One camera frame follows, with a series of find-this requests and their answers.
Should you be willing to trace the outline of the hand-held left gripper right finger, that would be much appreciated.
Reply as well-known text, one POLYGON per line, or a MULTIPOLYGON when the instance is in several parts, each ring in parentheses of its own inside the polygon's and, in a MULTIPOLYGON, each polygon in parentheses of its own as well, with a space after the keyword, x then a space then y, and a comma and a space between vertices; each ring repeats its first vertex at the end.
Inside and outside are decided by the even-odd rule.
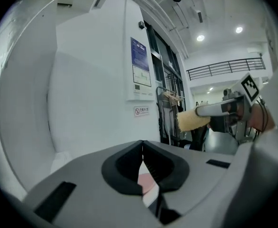
POLYGON ((231 163, 231 155, 185 150, 143 142, 143 161, 159 187, 157 217, 143 217, 143 227, 214 228, 222 200, 217 187, 227 169, 209 160, 231 163))

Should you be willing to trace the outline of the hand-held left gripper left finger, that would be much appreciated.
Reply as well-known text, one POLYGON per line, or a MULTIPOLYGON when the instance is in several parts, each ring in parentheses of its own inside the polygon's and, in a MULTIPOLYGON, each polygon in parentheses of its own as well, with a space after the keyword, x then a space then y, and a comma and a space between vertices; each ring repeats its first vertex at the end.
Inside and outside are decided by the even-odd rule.
POLYGON ((160 222, 144 205, 141 196, 124 195, 102 176, 102 164, 133 143, 119 144, 73 159, 34 186, 23 200, 31 210, 63 181, 76 185, 53 220, 60 228, 158 228, 160 222))

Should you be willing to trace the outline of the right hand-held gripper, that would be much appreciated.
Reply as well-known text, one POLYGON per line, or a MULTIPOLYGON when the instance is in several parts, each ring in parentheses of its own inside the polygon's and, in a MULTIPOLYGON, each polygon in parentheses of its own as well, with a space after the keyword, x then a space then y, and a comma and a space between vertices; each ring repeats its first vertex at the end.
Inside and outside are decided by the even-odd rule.
POLYGON ((214 132, 229 133, 238 142, 255 140, 265 129, 265 105, 260 99, 259 88, 251 74, 247 73, 231 88, 224 89, 222 101, 215 104, 197 106, 197 116, 211 117, 210 128, 214 132), (253 128, 249 121, 253 116, 253 106, 261 109, 261 127, 255 129, 255 135, 250 136, 253 128))

